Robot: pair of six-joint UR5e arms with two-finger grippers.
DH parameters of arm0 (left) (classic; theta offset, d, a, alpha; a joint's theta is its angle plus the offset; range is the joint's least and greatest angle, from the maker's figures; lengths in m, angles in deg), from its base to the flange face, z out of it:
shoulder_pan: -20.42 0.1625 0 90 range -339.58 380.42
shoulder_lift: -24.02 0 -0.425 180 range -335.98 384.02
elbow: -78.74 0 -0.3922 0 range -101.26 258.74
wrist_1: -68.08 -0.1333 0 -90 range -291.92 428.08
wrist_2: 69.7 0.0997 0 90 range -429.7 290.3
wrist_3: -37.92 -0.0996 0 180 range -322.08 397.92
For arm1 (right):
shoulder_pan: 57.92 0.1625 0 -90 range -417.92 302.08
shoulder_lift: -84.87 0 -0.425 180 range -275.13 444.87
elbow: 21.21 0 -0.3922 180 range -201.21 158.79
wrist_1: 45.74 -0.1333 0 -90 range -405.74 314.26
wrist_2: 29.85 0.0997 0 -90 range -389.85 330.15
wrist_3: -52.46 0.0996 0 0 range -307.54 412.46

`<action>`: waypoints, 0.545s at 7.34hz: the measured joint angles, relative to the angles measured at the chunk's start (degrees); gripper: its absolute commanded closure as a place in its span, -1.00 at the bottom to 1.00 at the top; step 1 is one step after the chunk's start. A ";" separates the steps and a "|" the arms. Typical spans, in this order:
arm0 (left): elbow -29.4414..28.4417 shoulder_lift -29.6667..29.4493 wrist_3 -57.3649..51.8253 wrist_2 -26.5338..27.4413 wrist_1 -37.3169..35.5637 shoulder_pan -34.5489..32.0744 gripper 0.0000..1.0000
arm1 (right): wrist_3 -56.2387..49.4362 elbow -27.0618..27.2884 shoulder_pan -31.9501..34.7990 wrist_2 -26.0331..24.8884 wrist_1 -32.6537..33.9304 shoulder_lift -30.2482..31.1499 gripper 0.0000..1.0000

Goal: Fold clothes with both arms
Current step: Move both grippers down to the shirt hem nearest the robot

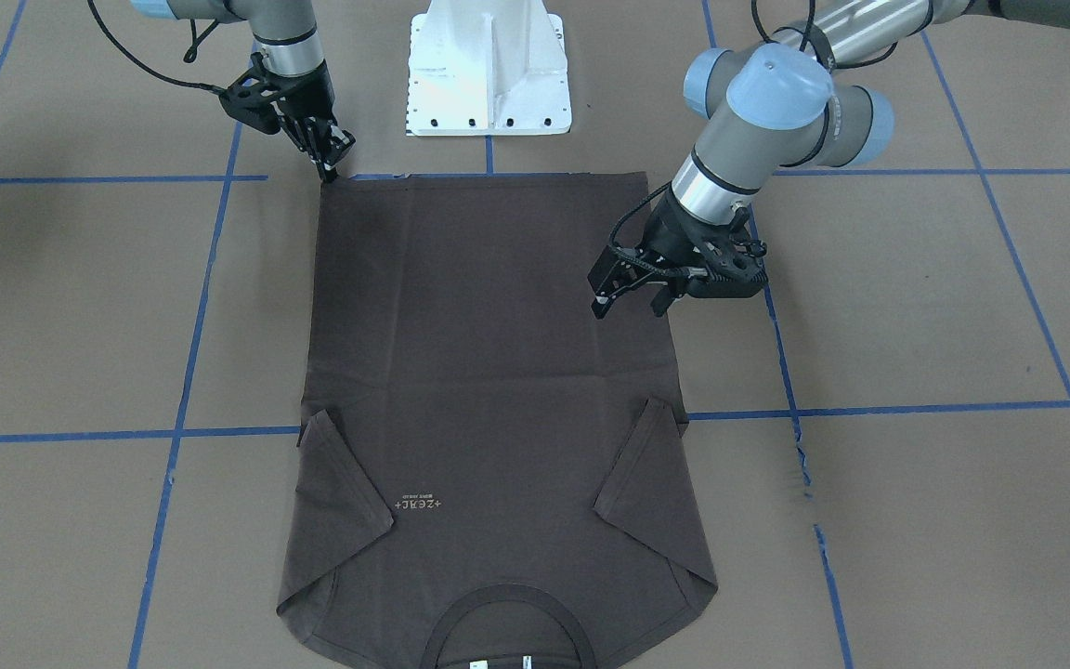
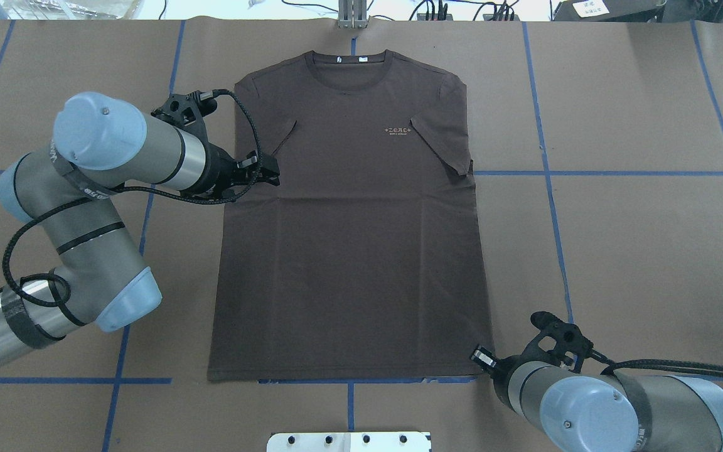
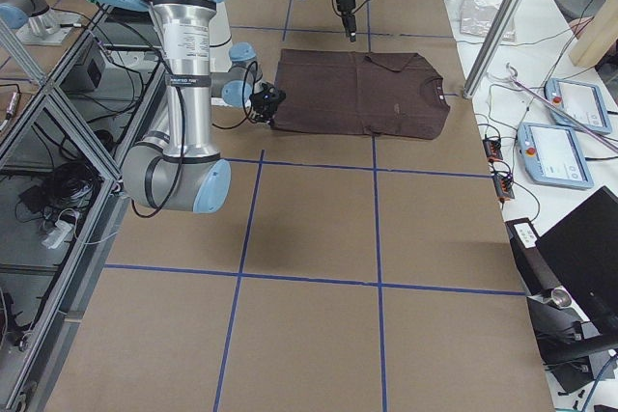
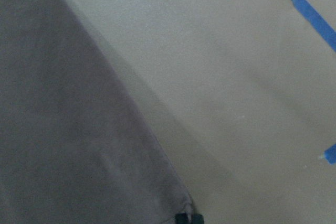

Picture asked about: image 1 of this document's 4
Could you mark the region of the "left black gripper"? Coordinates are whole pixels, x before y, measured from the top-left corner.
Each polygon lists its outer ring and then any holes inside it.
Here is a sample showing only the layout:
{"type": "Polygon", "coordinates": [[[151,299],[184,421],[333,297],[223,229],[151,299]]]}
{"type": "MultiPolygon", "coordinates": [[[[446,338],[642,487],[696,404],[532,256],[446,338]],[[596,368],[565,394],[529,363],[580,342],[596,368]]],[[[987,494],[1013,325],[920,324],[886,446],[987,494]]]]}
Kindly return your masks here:
{"type": "Polygon", "coordinates": [[[631,259],[621,247],[620,250],[603,247],[588,271],[588,284],[594,292],[592,313],[602,321],[620,297],[636,291],[651,280],[661,279],[661,271],[657,267],[687,269],[686,278],[664,280],[657,295],[651,300],[654,316],[664,317],[676,301],[688,297],[691,279],[705,274],[696,247],[705,241],[722,244],[732,242],[735,237],[749,237],[746,229],[748,221],[749,209],[739,207],[730,223],[717,226],[706,224],[686,211],[672,191],[664,191],[651,212],[642,241],[638,244],[638,250],[642,253],[640,258],[655,267],[649,264],[646,269],[645,263],[638,264],[640,259],[631,259]]]}

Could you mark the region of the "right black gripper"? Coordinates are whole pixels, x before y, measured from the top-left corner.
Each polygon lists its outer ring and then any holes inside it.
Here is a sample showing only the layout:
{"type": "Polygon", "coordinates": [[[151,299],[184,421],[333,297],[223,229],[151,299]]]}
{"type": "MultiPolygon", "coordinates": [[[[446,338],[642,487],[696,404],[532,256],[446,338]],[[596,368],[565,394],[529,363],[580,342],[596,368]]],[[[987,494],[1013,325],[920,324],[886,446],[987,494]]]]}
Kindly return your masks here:
{"type": "Polygon", "coordinates": [[[338,178],[338,165],[356,145],[356,137],[336,120],[330,74],[310,72],[288,79],[289,87],[277,105],[282,130],[301,152],[309,154],[321,182],[333,183],[338,178]]]}

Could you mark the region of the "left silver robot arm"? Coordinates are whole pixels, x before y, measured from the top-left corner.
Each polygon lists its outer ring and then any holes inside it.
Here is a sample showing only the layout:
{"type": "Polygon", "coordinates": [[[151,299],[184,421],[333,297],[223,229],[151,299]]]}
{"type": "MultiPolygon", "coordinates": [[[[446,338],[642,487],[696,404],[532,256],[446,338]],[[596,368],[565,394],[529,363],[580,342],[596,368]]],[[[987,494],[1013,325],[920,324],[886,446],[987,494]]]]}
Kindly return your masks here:
{"type": "Polygon", "coordinates": [[[963,16],[1063,27],[1070,1],[834,1],[761,33],[751,49],[709,49],[686,73],[684,97],[706,124],[635,246],[608,235],[588,274],[592,311],[655,284],[655,316],[683,297],[748,299],[768,284],[767,245],[749,232],[750,207],[780,168],[857,166],[895,135],[883,94],[837,85],[837,72],[886,59],[897,43],[963,16]]]}

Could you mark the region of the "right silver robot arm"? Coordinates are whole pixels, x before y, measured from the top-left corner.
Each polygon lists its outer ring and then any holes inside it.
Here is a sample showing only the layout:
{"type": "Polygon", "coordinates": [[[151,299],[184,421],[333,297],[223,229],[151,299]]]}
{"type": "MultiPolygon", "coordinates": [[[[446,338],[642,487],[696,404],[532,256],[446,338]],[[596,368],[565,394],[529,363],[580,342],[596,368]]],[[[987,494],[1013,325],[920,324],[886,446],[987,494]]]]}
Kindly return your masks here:
{"type": "Polygon", "coordinates": [[[265,135],[285,133],[324,183],[354,137],[338,123],[335,94],[310,1],[133,1],[146,17],[249,25],[251,65],[227,87],[207,85],[221,110],[265,135]]]}

